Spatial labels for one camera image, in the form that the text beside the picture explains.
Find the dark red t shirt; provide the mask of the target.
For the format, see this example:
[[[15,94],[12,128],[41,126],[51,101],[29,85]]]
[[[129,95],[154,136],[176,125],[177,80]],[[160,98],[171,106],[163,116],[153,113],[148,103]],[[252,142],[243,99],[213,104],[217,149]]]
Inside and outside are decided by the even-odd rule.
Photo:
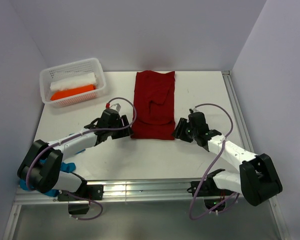
[[[133,105],[136,120],[132,139],[173,141],[175,130],[175,72],[136,73]]]

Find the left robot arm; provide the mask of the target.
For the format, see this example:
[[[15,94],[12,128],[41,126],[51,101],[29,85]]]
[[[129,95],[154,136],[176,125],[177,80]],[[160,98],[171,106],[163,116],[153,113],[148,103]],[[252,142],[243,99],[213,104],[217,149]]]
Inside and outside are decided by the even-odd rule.
[[[81,200],[88,194],[87,180],[73,172],[62,172],[63,161],[108,138],[115,140],[132,134],[127,116],[107,108],[101,117],[79,132],[50,142],[41,139],[35,141],[18,168],[17,176],[25,181],[30,190],[42,194],[50,190],[69,192],[76,200]]]

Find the white plastic basket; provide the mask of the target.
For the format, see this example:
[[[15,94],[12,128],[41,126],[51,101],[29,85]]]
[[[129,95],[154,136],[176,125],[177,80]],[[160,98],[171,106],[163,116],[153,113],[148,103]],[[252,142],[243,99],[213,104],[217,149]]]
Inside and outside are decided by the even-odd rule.
[[[108,91],[103,68],[97,58],[88,58],[44,69],[39,74],[44,104],[66,107],[104,96]]]

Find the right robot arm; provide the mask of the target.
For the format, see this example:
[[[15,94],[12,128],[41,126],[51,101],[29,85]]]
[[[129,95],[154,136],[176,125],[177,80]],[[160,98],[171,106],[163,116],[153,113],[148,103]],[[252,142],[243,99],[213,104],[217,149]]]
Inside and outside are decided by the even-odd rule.
[[[191,182],[188,192],[193,196],[216,196],[225,191],[241,194],[250,205],[258,206],[283,191],[270,156],[249,152],[227,140],[221,132],[209,128],[202,112],[191,112],[187,118],[180,118],[172,135],[187,143],[196,142],[236,169],[229,172],[220,168],[208,173],[202,183]]]

